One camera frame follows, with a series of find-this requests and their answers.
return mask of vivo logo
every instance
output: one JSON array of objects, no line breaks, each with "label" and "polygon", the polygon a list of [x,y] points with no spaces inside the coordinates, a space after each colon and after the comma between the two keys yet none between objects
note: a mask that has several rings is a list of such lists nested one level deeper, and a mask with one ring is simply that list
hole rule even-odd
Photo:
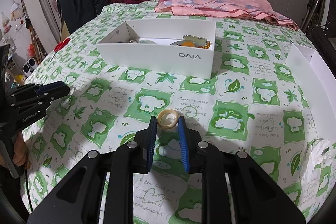
[{"label": "vivo logo", "polygon": [[184,53],[179,53],[178,56],[179,57],[189,57],[189,58],[192,58],[192,59],[196,59],[196,58],[201,59],[199,55],[194,56],[194,55],[184,54]]}]

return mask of white box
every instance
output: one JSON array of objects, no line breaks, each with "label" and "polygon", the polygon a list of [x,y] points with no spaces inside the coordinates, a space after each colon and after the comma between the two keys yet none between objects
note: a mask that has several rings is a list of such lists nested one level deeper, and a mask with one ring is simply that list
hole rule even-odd
[{"label": "white box", "polygon": [[[189,34],[210,41],[210,48],[170,46]],[[98,44],[108,65],[135,67],[210,79],[215,48],[216,22],[195,19],[128,20]],[[118,43],[130,38],[153,40],[157,44]]]},{"label": "white box", "polygon": [[319,138],[336,142],[336,79],[319,53],[292,44],[286,64],[311,110]]}]

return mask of metal screw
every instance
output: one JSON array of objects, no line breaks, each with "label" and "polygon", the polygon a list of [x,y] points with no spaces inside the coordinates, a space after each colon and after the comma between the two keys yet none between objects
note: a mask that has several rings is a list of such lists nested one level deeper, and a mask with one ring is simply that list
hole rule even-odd
[{"label": "metal screw", "polygon": [[247,158],[247,153],[245,151],[238,151],[237,156],[241,159]]},{"label": "metal screw", "polygon": [[207,142],[201,141],[197,144],[199,148],[207,148],[209,144]]},{"label": "metal screw", "polygon": [[98,156],[98,152],[97,152],[96,150],[92,150],[92,151],[90,151],[90,152],[87,154],[87,156],[88,156],[89,158],[93,159],[93,158],[95,158],[95,157]]},{"label": "metal screw", "polygon": [[128,148],[136,148],[138,146],[137,142],[129,142],[127,143]]}]

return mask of finger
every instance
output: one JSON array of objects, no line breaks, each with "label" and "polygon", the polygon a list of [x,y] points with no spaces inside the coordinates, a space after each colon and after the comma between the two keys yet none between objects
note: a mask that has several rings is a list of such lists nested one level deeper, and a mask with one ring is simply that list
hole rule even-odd
[{"label": "finger", "polygon": [[26,153],[26,144],[23,140],[22,133],[18,133],[16,141],[14,143],[14,157],[13,157],[13,163],[18,163],[23,155]]},{"label": "finger", "polygon": [[27,161],[27,156],[24,154],[24,156],[19,160],[19,162],[16,164],[16,166],[24,165],[24,163]]},{"label": "finger", "polygon": [[23,140],[23,135],[22,132],[19,132],[16,136],[16,140],[14,142],[14,152],[16,152],[16,150],[20,149],[20,147],[25,143],[25,141]]}]

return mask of heart drawing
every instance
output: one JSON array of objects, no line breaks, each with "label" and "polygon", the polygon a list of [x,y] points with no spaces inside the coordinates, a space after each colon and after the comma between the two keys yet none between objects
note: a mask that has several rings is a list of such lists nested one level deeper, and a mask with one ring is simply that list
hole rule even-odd
[{"label": "heart drawing", "polygon": [[164,200],[166,198],[163,194],[155,194],[155,189],[150,188],[147,190],[145,195],[142,198],[143,203],[156,203]]}]

